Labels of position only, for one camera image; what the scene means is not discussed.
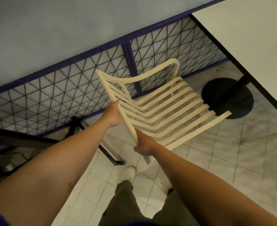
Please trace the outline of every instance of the olive green pants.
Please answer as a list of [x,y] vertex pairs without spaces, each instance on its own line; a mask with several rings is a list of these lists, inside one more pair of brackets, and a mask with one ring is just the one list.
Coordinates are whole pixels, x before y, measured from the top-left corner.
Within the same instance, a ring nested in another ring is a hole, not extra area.
[[129,181],[123,181],[118,184],[115,195],[103,213],[99,226],[117,226],[138,221],[158,225],[199,226],[178,197],[176,191],[169,194],[162,210],[150,219],[144,217],[141,213],[132,190],[133,186]]

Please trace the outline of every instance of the white wall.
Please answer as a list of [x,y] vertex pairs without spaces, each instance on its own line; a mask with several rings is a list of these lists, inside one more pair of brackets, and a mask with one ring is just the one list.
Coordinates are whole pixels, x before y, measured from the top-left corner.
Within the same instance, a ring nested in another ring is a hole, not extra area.
[[0,86],[212,0],[0,0]]

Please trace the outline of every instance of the chair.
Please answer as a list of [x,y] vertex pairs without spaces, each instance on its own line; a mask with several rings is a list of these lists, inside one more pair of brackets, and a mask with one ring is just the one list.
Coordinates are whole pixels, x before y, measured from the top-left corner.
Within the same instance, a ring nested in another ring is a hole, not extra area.
[[[138,100],[131,98],[125,84],[146,79],[171,64],[175,66],[168,83]],[[133,125],[145,134],[159,138],[158,143],[172,150],[231,115],[227,111],[219,117],[214,116],[215,112],[208,110],[209,106],[203,104],[200,96],[180,76],[177,77],[179,65],[177,59],[169,59],[146,73],[130,78],[116,78],[95,70],[111,101],[120,99],[119,113],[136,143],[138,137]],[[112,83],[119,84],[123,92]],[[171,136],[166,138],[165,135],[171,132]],[[154,158],[145,157],[145,160],[151,163]]]

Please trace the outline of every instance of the person's left hand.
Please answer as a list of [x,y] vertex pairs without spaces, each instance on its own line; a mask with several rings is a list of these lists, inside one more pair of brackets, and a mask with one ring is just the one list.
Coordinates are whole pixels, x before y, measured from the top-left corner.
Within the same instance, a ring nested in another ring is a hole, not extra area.
[[115,127],[121,123],[122,118],[118,112],[118,105],[119,100],[111,102],[101,116],[101,119],[106,120],[110,127]]

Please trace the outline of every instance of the metal lattice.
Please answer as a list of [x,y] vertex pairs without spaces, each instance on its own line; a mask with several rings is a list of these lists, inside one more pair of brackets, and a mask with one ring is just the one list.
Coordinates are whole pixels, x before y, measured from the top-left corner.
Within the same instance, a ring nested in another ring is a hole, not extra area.
[[[0,128],[38,135],[72,116],[105,108],[108,96],[94,74],[96,68],[115,77],[130,77],[122,46],[113,47],[1,93]],[[137,94],[133,84],[126,87],[132,96]]]
[[[180,62],[178,75],[186,75],[226,56],[193,22],[186,18],[131,41],[138,74],[151,70],[170,58]],[[143,91],[169,81],[173,67],[141,81]]]

